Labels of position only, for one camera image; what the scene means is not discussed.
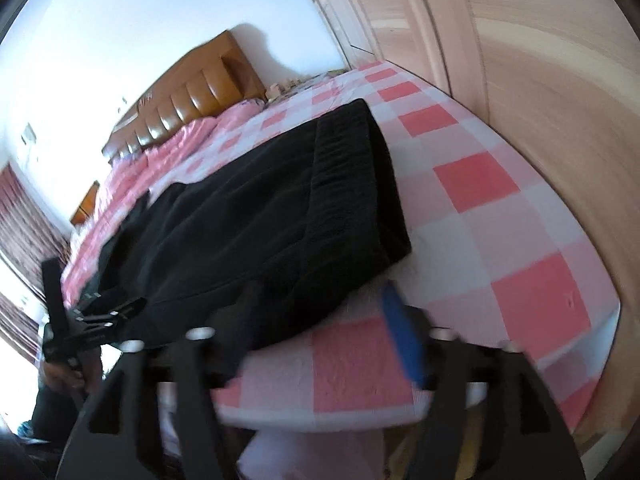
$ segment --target pink blanket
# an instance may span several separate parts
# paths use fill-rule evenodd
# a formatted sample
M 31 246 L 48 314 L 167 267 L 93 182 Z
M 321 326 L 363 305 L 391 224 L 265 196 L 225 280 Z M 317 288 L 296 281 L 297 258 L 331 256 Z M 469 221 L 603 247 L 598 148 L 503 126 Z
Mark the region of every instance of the pink blanket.
M 136 200 L 168 171 L 196 153 L 206 140 L 241 126 L 263 108 L 264 103 L 258 100 L 238 103 L 218 117 L 192 121 L 167 142 L 140 156 L 114 162 L 111 173 L 98 191 L 92 218 L 72 240 L 71 258 L 62 274 L 66 306 L 78 301 L 84 284 L 97 270 L 102 246 Z

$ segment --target checkered bedsheet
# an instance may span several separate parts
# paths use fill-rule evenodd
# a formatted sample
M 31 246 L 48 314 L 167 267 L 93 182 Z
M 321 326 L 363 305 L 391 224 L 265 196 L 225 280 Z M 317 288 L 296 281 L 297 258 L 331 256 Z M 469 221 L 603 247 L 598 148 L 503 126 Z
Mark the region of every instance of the checkered bedsheet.
M 224 420 L 300 431 L 421 418 L 380 311 L 391 277 L 410 304 L 470 342 L 511 339 L 536 362 L 570 427 L 607 359 L 619 300 L 593 245 L 540 175 L 454 100 L 391 63 L 349 72 L 217 136 L 151 187 L 196 182 L 254 146 L 364 98 L 389 145 L 413 253 L 321 326 L 254 352 L 216 393 Z M 478 385 L 470 402 L 482 396 Z

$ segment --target white wall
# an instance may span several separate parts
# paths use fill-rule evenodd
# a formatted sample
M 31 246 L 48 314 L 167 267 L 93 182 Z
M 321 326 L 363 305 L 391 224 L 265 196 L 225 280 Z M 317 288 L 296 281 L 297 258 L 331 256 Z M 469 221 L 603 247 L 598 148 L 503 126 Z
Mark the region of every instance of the white wall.
M 342 66 L 311 0 L 50 1 L 21 51 L 4 124 L 12 157 L 60 218 L 108 171 L 100 149 L 128 107 L 122 98 L 135 101 L 227 28 L 267 86 Z M 20 140 L 27 122 L 38 137 L 30 154 Z

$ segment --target headboard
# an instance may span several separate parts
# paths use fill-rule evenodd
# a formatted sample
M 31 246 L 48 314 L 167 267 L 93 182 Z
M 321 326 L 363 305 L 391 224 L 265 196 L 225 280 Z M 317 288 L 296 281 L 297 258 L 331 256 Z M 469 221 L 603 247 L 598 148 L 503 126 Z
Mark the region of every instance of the headboard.
M 102 154 L 111 162 L 162 144 L 194 119 L 216 116 L 264 86 L 226 30 L 190 50 L 162 74 L 115 125 Z

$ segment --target black sleeve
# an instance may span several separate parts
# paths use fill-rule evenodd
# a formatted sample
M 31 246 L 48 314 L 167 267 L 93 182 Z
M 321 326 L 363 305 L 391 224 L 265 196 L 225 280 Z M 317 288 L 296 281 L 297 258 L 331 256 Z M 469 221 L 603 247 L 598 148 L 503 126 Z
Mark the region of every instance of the black sleeve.
M 78 409 L 71 397 L 57 394 L 46 385 L 40 387 L 31 415 L 34 438 L 64 447 L 76 418 Z

